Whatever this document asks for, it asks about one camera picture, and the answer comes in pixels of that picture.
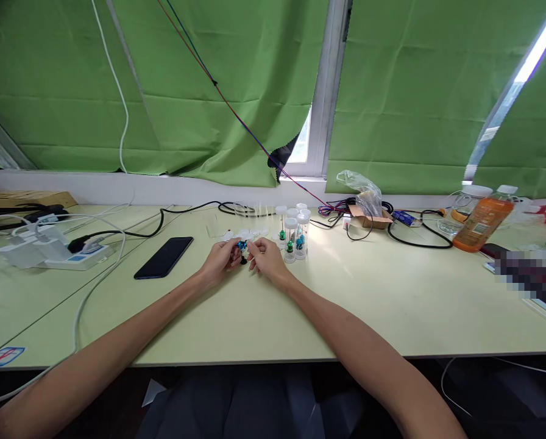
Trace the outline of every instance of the clear plastic bag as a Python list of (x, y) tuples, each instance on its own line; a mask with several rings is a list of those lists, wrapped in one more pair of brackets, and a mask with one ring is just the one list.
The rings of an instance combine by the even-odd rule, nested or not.
[(365, 215), (383, 216), (381, 190), (368, 178), (354, 171), (344, 170), (336, 176), (336, 181), (360, 192), (356, 196), (356, 204)]

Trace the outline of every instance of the cardboard box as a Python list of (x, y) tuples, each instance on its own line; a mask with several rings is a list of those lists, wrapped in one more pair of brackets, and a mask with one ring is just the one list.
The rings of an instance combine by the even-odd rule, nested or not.
[(374, 229), (383, 230), (386, 229), (389, 224), (393, 222), (393, 218), (385, 209), (381, 209), (381, 212), (383, 213), (382, 217), (379, 216), (365, 216), (363, 214), (363, 211), (358, 207), (356, 204), (352, 204), (349, 206), (350, 211), (352, 212), (352, 215), (357, 217), (360, 221), (360, 224), (363, 227), (366, 227), (367, 229), (371, 228), (371, 224), (374, 222)]
[(0, 208), (17, 207), (20, 204), (37, 203), (44, 205), (61, 204), (65, 207), (71, 207), (76, 204), (76, 200), (69, 192), (53, 191), (8, 191), (0, 192)]

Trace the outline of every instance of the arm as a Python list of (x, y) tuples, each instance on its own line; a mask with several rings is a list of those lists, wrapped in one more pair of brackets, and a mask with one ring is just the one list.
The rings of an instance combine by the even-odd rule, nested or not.
[(274, 243), (262, 238), (249, 243), (249, 251), (249, 269), (256, 267), (295, 301), (348, 372), (387, 409), (405, 438), (466, 438), (431, 383), (366, 323), (301, 284)]
[(140, 313), (72, 355), (0, 408), (0, 439), (47, 438), (68, 425), (170, 321), (236, 268), (239, 240), (217, 243), (202, 268)]

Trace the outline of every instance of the window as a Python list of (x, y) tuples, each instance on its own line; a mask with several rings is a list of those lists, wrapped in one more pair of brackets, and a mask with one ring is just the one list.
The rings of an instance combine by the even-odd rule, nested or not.
[(521, 89), (528, 81), (531, 73), (533, 73), (533, 70), (539, 63), (545, 49), (546, 23), (533, 47), (517, 68), (517, 74), (515, 75), (514, 79), (507, 85), (501, 97), (498, 99), (497, 104), (492, 109), (491, 114), (488, 116), (487, 121), (484, 123), (484, 127), (480, 132), (480, 137), (476, 143), (476, 146), (474, 147), (474, 150), (472, 151), (468, 165), (466, 166), (463, 184), (472, 183), (474, 174), (476, 174), (476, 170), (478, 169), (478, 164), (484, 156), (488, 145), (496, 135), (498, 128), (517, 99)]
[(293, 153), (285, 165), (291, 176), (323, 177), (328, 162), (332, 121), (338, 98), (346, 29), (352, 0), (329, 0), (324, 44), (314, 98)]

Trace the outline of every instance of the desk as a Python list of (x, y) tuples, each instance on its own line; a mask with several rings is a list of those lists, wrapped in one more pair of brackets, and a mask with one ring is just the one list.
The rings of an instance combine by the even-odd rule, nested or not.
[[(105, 210), (105, 206), (77, 205), (68, 209), (69, 213), (86, 213), (92, 215)], [(130, 206), (125, 211), (107, 215), (104, 218), (118, 227), (129, 227), (158, 212), (158, 207)], [(176, 216), (167, 215), (166, 221)], [(152, 232), (158, 224), (159, 217), (146, 221), (133, 228), (133, 231)], [(61, 224), (62, 229), (74, 227), (81, 221)], [(72, 240), (86, 234), (111, 227), (102, 221), (93, 221), (67, 234)], [(105, 243), (115, 247), (118, 252), (122, 235), (110, 237)], [(129, 238), (125, 244), (125, 255), (143, 242), (140, 238)], [(5, 237), (0, 236), (0, 247), (7, 245)], [(66, 300), (85, 284), (100, 275), (114, 261), (116, 256), (97, 264), (86, 271), (72, 271), (46, 268), (19, 269), (9, 265), (0, 258), (0, 347), (18, 335), (36, 320)]]
[[(213, 243), (205, 230), (210, 212), (219, 215), (221, 224), (239, 228), (237, 218), (216, 210), (186, 213), (139, 245), (90, 296), (80, 322), (81, 346), (139, 312), (201, 266)], [(403, 225), (395, 229), (407, 232)], [(482, 267), (486, 259), (481, 254), (405, 246), (385, 230), (373, 231), (365, 241), (350, 241), (340, 226), (310, 230), (308, 257), (289, 265), (289, 270), (367, 322), (401, 355), (546, 352), (546, 319), (496, 281)], [(506, 239), (513, 233), (503, 232)], [(170, 275), (134, 280), (137, 269), (175, 236), (193, 236), (194, 242)], [(89, 288), (84, 286), (14, 338), (9, 345), (27, 349), (7, 367), (44, 367), (69, 354), (72, 320)], [(218, 291), (172, 322), (135, 365), (331, 359), (333, 353), (297, 306), (245, 265)]]

